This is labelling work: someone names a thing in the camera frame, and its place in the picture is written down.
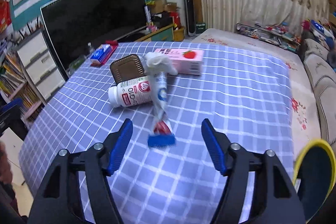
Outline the toothpaste tube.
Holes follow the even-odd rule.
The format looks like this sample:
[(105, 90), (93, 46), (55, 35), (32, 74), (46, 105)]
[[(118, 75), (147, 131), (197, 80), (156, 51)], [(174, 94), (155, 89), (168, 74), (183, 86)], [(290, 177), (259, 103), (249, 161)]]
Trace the toothpaste tube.
[(176, 76), (178, 71), (169, 57), (159, 52), (147, 53), (145, 63), (154, 106), (153, 126), (147, 144), (150, 148), (165, 148), (175, 145), (175, 135), (166, 112), (167, 75)]

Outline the yellow rimmed trash bin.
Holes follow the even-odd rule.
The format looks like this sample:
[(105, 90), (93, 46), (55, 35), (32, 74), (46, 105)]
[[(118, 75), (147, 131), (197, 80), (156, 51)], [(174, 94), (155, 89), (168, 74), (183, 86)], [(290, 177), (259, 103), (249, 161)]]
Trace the yellow rimmed trash bin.
[(306, 223), (327, 223), (335, 212), (335, 154), (327, 141), (314, 139), (299, 153), (293, 185)]

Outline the blue checkered tablecloth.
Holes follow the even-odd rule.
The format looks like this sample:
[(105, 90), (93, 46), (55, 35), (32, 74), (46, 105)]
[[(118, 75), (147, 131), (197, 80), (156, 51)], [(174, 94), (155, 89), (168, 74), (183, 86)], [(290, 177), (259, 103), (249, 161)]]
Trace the blue checkered tablecloth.
[[(143, 56), (161, 48), (192, 49), (191, 43), (125, 43), (112, 60)], [(167, 115), (176, 137), (174, 146), (150, 149), (152, 104), (112, 108), (108, 89), (114, 79), (108, 65), (95, 68), (86, 61), (52, 97), (30, 129), (19, 162), (32, 194), (37, 192), (56, 153), (80, 152), (117, 131), (125, 119), (134, 130), (120, 169), (108, 179), (125, 223), (209, 223), (226, 178), (214, 169), (201, 135), (201, 96), (190, 97), (200, 76), (167, 80)]]

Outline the white supplement bottle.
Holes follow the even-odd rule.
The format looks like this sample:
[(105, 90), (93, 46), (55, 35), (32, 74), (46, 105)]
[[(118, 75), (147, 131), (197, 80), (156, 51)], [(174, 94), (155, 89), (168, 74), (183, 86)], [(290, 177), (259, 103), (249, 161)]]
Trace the white supplement bottle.
[(130, 107), (151, 102), (149, 77), (127, 80), (108, 89), (112, 107)]

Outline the brown plastic container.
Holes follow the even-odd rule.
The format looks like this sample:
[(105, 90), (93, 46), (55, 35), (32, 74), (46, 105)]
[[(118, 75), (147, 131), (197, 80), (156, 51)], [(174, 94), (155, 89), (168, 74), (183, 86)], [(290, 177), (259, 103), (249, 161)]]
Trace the brown plastic container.
[(135, 54), (125, 56), (112, 62), (110, 71), (116, 85), (124, 81), (145, 76), (145, 69), (142, 66), (142, 62)]

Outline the white drawer unit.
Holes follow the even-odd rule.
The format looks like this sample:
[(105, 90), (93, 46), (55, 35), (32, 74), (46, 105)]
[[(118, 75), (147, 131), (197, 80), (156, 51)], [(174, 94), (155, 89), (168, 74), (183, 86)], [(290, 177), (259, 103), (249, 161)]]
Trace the white drawer unit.
[(33, 91), (46, 104), (66, 82), (39, 30), (20, 43), (17, 54), (23, 74)]

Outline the blue tissue pack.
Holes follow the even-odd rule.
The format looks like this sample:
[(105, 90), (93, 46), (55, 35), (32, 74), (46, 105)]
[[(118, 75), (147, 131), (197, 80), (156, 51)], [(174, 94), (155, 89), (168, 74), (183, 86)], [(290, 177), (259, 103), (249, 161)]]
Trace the blue tissue pack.
[(101, 65), (104, 60), (112, 54), (112, 47), (109, 44), (102, 44), (98, 47), (92, 56), (90, 57), (90, 61), (94, 65)]

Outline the clear water bottle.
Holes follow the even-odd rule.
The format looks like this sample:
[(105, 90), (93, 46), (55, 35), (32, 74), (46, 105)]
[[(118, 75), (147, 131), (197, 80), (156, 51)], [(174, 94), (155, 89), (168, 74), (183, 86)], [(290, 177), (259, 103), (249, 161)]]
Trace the clear water bottle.
[(89, 54), (94, 53), (95, 49), (94, 49), (94, 47), (92, 46), (92, 44), (91, 44), (91, 43), (88, 43), (87, 46), (88, 46)]

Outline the pink strawberry milk carton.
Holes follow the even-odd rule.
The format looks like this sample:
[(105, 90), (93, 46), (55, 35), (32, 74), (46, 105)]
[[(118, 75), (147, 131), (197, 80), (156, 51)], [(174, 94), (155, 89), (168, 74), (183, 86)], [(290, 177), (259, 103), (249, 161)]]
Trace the pink strawberry milk carton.
[(167, 55), (180, 74), (200, 76), (202, 74), (204, 50), (162, 48), (155, 53)]

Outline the red tray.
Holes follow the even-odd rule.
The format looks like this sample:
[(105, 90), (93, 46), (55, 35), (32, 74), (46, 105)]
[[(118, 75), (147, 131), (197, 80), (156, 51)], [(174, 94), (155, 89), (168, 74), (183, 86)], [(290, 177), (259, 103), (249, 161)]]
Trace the red tray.
[(99, 46), (91, 55), (90, 61), (92, 67), (100, 67), (104, 65), (111, 57), (112, 53), (117, 49), (117, 40), (107, 40), (105, 44)]

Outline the beige sofa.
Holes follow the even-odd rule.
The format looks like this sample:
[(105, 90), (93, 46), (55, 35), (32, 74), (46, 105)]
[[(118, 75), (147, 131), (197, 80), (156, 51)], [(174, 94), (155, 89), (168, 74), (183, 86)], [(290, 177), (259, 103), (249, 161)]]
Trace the beige sofa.
[(332, 53), (312, 39), (304, 41), (303, 66), (318, 110), (321, 138), (335, 150), (335, 70), (328, 62)]

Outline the large black television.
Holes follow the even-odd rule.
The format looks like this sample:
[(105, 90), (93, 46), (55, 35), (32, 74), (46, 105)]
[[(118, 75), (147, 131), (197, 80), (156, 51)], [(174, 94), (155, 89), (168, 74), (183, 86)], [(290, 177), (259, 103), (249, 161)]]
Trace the large black television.
[(41, 7), (45, 38), (60, 73), (107, 40), (146, 27), (145, 0), (53, 0)]

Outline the tv cabinet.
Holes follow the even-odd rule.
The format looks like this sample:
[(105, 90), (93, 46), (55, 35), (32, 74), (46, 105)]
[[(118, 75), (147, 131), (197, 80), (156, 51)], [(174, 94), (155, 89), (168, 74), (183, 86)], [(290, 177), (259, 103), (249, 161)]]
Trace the tv cabinet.
[(137, 39), (135, 42), (172, 42), (174, 40), (173, 27), (172, 23)]

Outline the black tower fan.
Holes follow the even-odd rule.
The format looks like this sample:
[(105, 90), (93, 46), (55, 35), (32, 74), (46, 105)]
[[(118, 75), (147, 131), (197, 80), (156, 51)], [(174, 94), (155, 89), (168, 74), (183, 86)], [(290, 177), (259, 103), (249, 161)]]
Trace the black tower fan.
[(184, 3), (187, 33), (188, 36), (194, 36), (196, 34), (194, 0), (184, 0)]

